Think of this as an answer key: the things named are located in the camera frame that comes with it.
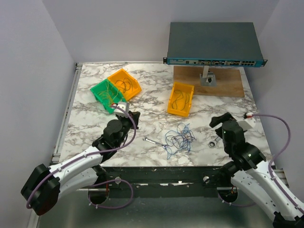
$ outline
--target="wood plank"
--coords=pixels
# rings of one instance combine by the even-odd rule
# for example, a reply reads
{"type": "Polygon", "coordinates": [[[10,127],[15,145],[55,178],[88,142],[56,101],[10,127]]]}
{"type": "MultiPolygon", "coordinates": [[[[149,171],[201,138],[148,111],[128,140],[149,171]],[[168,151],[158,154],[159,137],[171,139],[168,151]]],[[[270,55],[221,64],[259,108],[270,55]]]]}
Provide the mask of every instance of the wood plank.
{"type": "Polygon", "coordinates": [[[203,67],[174,66],[174,82],[182,82],[194,85],[194,94],[209,96],[244,97],[244,89],[241,74],[238,69],[209,68],[215,74],[216,87],[200,85],[200,74],[203,67]]]}

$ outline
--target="marble tabletop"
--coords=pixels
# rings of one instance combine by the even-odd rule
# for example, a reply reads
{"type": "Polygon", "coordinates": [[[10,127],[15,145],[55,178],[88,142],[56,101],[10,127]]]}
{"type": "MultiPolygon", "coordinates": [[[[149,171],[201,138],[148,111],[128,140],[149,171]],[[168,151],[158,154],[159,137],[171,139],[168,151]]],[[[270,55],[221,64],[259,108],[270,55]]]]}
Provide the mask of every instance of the marble tabletop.
{"type": "MultiPolygon", "coordinates": [[[[115,119],[96,101],[90,88],[119,69],[125,69],[139,82],[142,91],[130,100],[130,110],[141,112],[139,130],[128,147],[119,150],[103,166],[217,166],[230,161],[223,143],[209,148],[208,142],[216,137],[209,127],[211,117],[230,112],[242,119],[245,112],[257,112],[245,71],[239,68],[245,98],[194,95],[189,117],[167,113],[173,86],[173,66],[162,63],[87,63],[83,64],[71,116],[64,138],[60,161],[81,153],[100,137],[108,121],[115,119]],[[189,153],[179,152],[167,159],[167,152],[159,146],[142,140],[147,136],[165,143],[165,134],[175,130],[179,123],[189,124],[196,138],[189,153]]],[[[258,147],[268,160],[270,150],[259,119],[254,129],[245,133],[246,140],[258,147]]]]}

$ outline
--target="tangled blue cable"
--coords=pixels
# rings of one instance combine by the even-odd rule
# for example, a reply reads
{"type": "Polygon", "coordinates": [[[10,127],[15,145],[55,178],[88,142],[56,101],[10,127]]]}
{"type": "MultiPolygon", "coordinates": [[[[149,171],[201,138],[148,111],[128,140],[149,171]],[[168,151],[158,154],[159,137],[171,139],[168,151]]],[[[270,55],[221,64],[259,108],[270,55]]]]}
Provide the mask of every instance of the tangled blue cable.
{"type": "Polygon", "coordinates": [[[189,130],[189,124],[185,125],[184,123],[179,123],[176,131],[170,130],[165,134],[165,140],[169,146],[166,147],[168,153],[167,159],[169,159],[172,155],[181,151],[189,153],[191,150],[191,142],[195,140],[195,137],[193,132],[189,130]],[[176,151],[173,152],[171,147],[175,147],[176,151]]]}

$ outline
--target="orange bin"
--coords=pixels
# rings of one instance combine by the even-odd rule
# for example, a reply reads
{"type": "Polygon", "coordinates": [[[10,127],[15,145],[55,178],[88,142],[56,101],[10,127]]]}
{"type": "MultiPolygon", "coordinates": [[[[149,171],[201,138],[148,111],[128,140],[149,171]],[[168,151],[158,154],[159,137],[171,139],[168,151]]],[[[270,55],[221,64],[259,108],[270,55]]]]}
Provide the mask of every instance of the orange bin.
{"type": "Polygon", "coordinates": [[[139,94],[142,90],[137,80],[129,75],[124,69],[120,69],[109,76],[108,80],[119,89],[127,101],[139,94]]]}
{"type": "Polygon", "coordinates": [[[187,117],[191,108],[193,93],[193,85],[174,82],[167,112],[187,117]]]}

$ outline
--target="purple hose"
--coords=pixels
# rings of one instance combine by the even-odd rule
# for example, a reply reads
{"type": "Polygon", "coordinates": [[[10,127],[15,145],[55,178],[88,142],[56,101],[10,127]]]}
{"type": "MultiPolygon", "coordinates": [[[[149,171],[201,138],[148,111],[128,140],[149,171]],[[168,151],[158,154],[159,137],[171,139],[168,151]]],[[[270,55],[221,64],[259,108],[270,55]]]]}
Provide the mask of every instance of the purple hose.
{"type": "MultiPolygon", "coordinates": [[[[270,176],[272,177],[272,179],[274,180],[275,184],[278,186],[278,188],[283,192],[283,194],[291,201],[291,203],[295,206],[295,207],[298,207],[298,204],[294,201],[294,199],[288,194],[288,192],[285,191],[285,189],[281,186],[281,184],[278,182],[278,180],[276,178],[274,178],[274,174],[273,174],[273,170],[271,168],[271,164],[274,162],[275,159],[278,158],[278,156],[280,156],[287,148],[287,146],[289,145],[290,143],[290,138],[291,138],[291,133],[290,133],[290,128],[289,128],[289,125],[287,124],[287,122],[285,120],[283,120],[282,118],[278,117],[278,116],[275,116],[275,115],[267,115],[267,114],[253,114],[252,116],[266,116],[266,117],[273,117],[275,119],[278,119],[280,121],[282,121],[286,128],[287,128],[287,131],[288,131],[288,139],[287,139],[287,142],[285,144],[285,146],[280,150],[279,153],[277,153],[275,156],[273,156],[273,158],[270,160],[269,164],[268,164],[268,171],[269,171],[269,174],[270,176]]],[[[299,208],[299,211],[301,213],[304,214],[304,209],[302,208],[299,208]]]]}
{"type": "MultiPolygon", "coordinates": [[[[98,153],[107,153],[107,152],[117,151],[117,150],[120,150],[120,149],[122,149],[122,148],[124,148],[124,147],[130,145],[130,144],[133,142],[133,140],[134,140],[134,138],[135,138],[135,135],[136,135],[136,124],[135,124],[133,118],[132,118],[125,110],[123,110],[123,109],[120,108],[120,107],[117,107],[116,105],[112,105],[111,108],[117,108],[118,110],[120,110],[120,111],[122,111],[124,114],[126,114],[126,116],[131,120],[131,123],[133,124],[134,135],[133,135],[132,139],[131,139],[126,145],[123,145],[123,146],[121,146],[121,147],[114,148],[114,149],[104,150],[104,151],[90,152],[90,153],[87,153],[87,154],[86,154],[87,156],[90,156],[90,155],[93,155],[93,154],[98,154],[98,153]]],[[[67,167],[67,166],[73,164],[74,162],[76,162],[76,161],[78,161],[78,160],[80,160],[80,159],[82,159],[82,158],[84,158],[84,157],[85,157],[85,156],[83,155],[83,156],[80,156],[80,157],[78,157],[78,158],[75,158],[75,159],[69,161],[68,163],[62,165],[60,168],[61,168],[61,169],[64,169],[65,167],[67,167]]],[[[34,197],[35,193],[37,192],[37,190],[40,188],[40,186],[41,186],[48,178],[50,178],[52,175],[54,175],[54,174],[57,173],[57,172],[59,172],[59,168],[57,168],[56,170],[54,170],[53,172],[51,172],[49,175],[47,175],[47,176],[46,176],[46,177],[45,177],[45,178],[36,186],[36,188],[32,191],[32,193],[30,194],[30,196],[29,196],[29,198],[28,198],[27,204],[26,204],[26,207],[27,207],[28,209],[31,209],[31,208],[32,208],[32,207],[30,206],[30,202],[31,202],[31,200],[33,199],[33,197],[34,197]]],[[[130,198],[130,200],[129,200],[130,202],[132,201],[132,197],[133,197],[133,189],[131,190],[131,192],[132,192],[132,194],[131,194],[131,198],[130,198]]]]}
{"type": "Polygon", "coordinates": [[[124,208],[125,206],[128,206],[132,202],[132,200],[133,200],[133,188],[132,188],[132,185],[129,182],[127,182],[126,180],[107,180],[107,181],[99,183],[99,184],[94,184],[94,185],[92,185],[92,187],[96,187],[96,186],[99,186],[99,185],[103,185],[103,184],[107,184],[107,183],[111,183],[111,182],[115,182],[115,181],[124,182],[124,183],[126,183],[130,187],[131,196],[130,196],[128,202],[126,202],[125,204],[123,204],[121,206],[117,206],[117,207],[101,206],[101,205],[93,204],[91,202],[91,196],[88,195],[88,199],[89,199],[90,204],[92,204],[95,207],[104,208],[104,209],[121,209],[121,208],[124,208]]]}
{"type": "Polygon", "coordinates": [[[249,204],[244,204],[244,205],[242,205],[242,204],[235,204],[235,203],[228,203],[228,202],[224,201],[219,194],[218,194],[218,197],[219,197],[220,200],[223,201],[223,203],[226,203],[226,204],[228,204],[230,206],[233,206],[233,207],[248,208],[248,207],[252,207],[252,206],[256,205],[255,202],[252,202],[252,203],[249,203],[249,204]]]}

